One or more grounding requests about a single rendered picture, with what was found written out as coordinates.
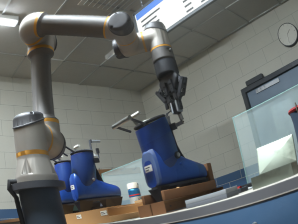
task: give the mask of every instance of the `ceiling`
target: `ceiling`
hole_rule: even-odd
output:
[[[57,15],[133,15],[149,0],[0,0],[0,12],[19,16],[33,12]],[[177,63],[206,50],[287,0],[217,0],[169,33]],[[0,76],[30,78],[27,48],[19,26],[0,26]],[[156,80],[150,53],[105,60],[112,42],[97,38],[57,36],[51,61],[52,80],[93,86],[142,90]]]

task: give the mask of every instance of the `bottle cap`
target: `bottle cap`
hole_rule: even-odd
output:
[[[127,187],[128,187],[127,189],[130,190],[132,188],[138,188],[139,186],[137,182],[131,182],[127,184]]]

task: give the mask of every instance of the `white tile wall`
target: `white tile wall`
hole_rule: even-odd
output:
[[[289,0],[181,66],[184,73],[188,71],[182,99],[185,124],[174,135],[185,156],[211,162],[216,177],[243,168],[232,117],[245,110],[241,95],[245,81],[298,59],[298,45],[287,48],[278,40],[283,23],[297,26],[298,0]],[[158,85],[141,92],[147,118],[165,113],[155,97]],[[251,142],[251,130],[243,132]]]
[[[111,128],[116,118],[135,110],[141,111],[140,119],[146,118],[141,92],[60,82],[52,85],[55,115],[68,147],[80,144],[81,149],[89,149],[89,139],[100,139],[101,143],[92,145],[94,152],[100,150],[97,168],[116,168],[142,157],[133,129],[128,134]],[[7,179],[15,178],[17,163],[12,120],[32,109],[31,81],[0,77],[0,209],[15,208],[6,190]]]

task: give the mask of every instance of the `metal handle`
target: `metal handle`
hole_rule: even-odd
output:
[[[120,120],[120,121],[116,122],[114,125],[112,125],[112,129],[113,130],[117,129],[118,127],[122,126],[123,124],[131,121],[134,117],[136,117],[139,114],[140,114],[140,111],[137,111],[132,115],[128,115],[128,116],[124,117],[122,120]]]

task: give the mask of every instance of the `red lid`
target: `red lid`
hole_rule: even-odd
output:
[[[294,106],[292,109],[289,110],[289,113],[288,114],[290,115],[291,113],[293,113],[295,111],[296,111],[296,107]]]

